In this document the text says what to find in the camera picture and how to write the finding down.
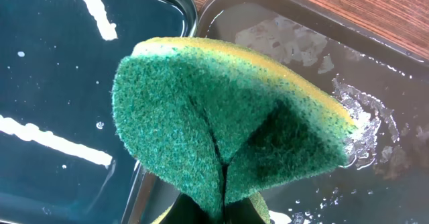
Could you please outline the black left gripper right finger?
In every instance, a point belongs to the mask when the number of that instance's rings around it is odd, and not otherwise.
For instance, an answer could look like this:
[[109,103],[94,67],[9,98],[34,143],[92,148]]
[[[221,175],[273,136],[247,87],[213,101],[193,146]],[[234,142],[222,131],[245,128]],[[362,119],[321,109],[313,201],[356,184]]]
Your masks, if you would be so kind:
[[228,204],[225,209],[226,224],[264,224],[249,198]]

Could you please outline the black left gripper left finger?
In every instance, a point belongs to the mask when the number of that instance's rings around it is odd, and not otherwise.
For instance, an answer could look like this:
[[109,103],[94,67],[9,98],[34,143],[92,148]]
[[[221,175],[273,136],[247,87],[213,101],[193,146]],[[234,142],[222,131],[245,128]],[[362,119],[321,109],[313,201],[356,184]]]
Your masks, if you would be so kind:
[[212,221],[188,195],[180,194],[160,224],[212,224]]

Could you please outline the green yellow sponge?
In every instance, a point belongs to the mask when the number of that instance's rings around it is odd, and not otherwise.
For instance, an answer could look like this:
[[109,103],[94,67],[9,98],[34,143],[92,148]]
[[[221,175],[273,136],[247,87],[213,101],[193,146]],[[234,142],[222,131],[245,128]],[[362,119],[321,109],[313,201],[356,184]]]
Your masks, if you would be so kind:
[[228,204],[344,166],[357,129],[333,97],[283,64],[207,38],[152,38],[124,57],[113,119],[128,152],[212,223]]

